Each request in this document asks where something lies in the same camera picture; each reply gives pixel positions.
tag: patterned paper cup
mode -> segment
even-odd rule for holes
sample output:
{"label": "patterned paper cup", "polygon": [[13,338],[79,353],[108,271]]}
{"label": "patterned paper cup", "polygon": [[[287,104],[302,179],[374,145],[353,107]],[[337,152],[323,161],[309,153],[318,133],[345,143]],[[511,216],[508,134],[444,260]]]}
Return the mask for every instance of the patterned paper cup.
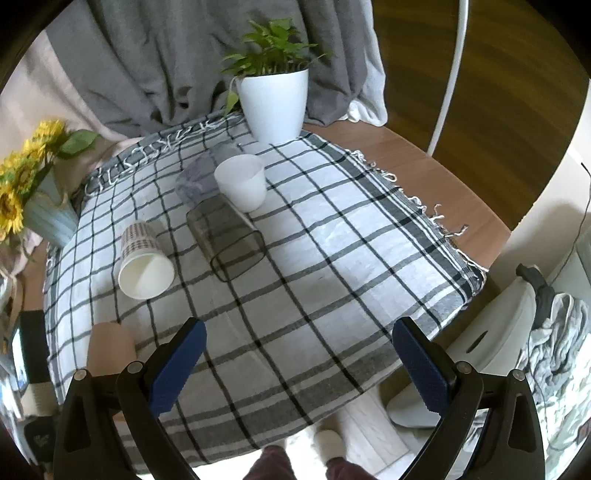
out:
{"label": "patterned paper cup", "polygon": [[162,252],[150,227],[141,220],[131,223],[121,236],[121,291],[133,299],[151,299],[173,280],[173,263]]}

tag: gray fabric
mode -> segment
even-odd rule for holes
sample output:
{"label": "gray fabric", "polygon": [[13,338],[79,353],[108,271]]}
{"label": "gray fabric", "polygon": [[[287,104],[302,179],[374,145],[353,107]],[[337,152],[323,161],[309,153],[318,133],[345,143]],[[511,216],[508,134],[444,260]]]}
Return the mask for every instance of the gray fabric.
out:
{"label": "gray fabric", "polygon": [[[583,300],[568,293],[554,296],[551,310],[539,328],[533,329],[528,343],[521,349],[516,368],[525,372],[534,402],[540,416],[549,405],[555,403],[552,397],[563,398],[573,394],[585,385],[573,387],[573,369],[583,342],[591,332],[589,308]],[[485,424],[487,410],[478,412],[468,433],[464,450],[472,452]],[[558,424],[564,418],[555,418]]]}
{"label": "gray fabric", "polygon": [[356,0],[74,0],[47,29],[68,77],[107,127],[137,137],[220,107],[221,59],[243,49],[248,20],[291,17],[332,52],[310,67],[307,116],[347,113],[367,76]]}
{"label": "gray fabric", "polygon": [[177,177],[175,192],[185,205],[196,206],[213,198],[220,190],[213,173],[224,160],[241,155],[234,142],[222,142],[201,152]]}

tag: gray curtain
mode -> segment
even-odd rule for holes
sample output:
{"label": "gray curtain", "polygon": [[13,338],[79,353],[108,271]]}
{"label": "gray curtain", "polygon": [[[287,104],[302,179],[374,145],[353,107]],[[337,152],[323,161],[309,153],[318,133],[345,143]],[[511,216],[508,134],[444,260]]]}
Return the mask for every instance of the gray curtain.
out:
{"label": "gray curtain", "polygon": [[137,137],[220,108],[221,59],[244,49],[248,20],[285,17],[332,54],[311,66],[307,104],[308,119],[328,125],[367,75],[358,0],[74,0],[47,34],[96,116]]}

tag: white slipper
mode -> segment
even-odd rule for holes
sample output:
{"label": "white slipper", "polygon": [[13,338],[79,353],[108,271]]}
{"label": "white slipper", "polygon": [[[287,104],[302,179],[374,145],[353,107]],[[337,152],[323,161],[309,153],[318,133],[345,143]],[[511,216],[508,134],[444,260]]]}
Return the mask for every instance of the white slipper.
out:
{"label": "white slipper", "polygon": [[347,448],[341,436],[332,430],[321,430],[314,435],[313,447],[326,465],[333,458],[345,458]]}

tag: black and white checkered tablecloth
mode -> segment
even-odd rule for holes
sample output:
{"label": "black and white checkered tablecloth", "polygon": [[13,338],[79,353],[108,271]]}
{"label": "black and white checkered tablecloth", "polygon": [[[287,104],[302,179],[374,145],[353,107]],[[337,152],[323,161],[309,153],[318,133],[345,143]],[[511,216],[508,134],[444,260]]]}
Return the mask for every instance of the black and white checkered tablecloth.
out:
{"label": "black and white checkered tablecloth", "polygon": [[[229,138],[267,164],[268,196],[251,217],[269,253],[225,284],[196,245],[174,188],[198,153]],[[151,135],[97,171],[86,193],[75,238],[47,270],[58,397],[86,363],[94,323],[130,328],[145,360],[189,316],[202,319],[207,351],[160,417],[193,465],[257,449],[337,410],[394,369],[394,321],[409,315],[433,337],[484,282],[424,208],[360,155],[307,132],[260,144],[240,117]],[[134,219],[157,231],[177,272],[148,301],[127,298],[116,283],[119,239]]]}

